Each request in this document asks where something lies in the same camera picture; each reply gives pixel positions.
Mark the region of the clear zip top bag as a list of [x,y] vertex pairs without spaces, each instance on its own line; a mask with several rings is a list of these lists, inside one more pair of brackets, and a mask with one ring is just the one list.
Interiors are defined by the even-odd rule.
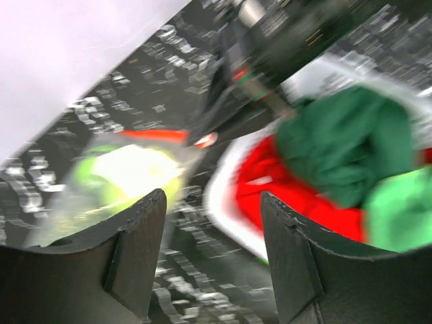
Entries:
[[188,132],[179,130],[98,135],[74,163],[60,193],[50,200],[47,218],[25,245],[48,246],[127,209],[157,188],[172,210],[217,134],[192,145],[187,139]]

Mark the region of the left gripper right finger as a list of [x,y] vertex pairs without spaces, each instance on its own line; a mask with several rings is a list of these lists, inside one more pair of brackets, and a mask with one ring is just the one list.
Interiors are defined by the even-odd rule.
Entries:
[[281,323],[430,323],[431,247],[404,253],[355,242],[261,194]]

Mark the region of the green fake cabbage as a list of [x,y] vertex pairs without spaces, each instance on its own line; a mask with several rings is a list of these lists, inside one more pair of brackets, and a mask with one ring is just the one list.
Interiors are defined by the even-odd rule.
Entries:
[[84,203],[85,216],[108,218],[162,189],[171,207],[183,184],[184,168],[157,146],[91,146],[78,159],[67,185]]

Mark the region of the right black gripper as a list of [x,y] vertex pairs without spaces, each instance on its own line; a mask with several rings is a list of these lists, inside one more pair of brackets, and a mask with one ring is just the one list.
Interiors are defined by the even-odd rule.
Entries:
[[[256,76],[267,90],[316,59],[347,33],[366,22],[386,1],[224,1],[221,16],[234,31],[240,57],[232,60],[233,78]],[[262,101],[250,101],[222,77],[211,79],[188,126],[187,145],[216,132],[235,138],[275,120]]]

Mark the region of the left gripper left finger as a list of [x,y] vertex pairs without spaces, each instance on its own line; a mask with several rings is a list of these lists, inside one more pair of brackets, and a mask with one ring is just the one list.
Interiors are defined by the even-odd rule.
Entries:
[[156,189],[47,247],[2,247],[1,322],[143,323],[166,208]]

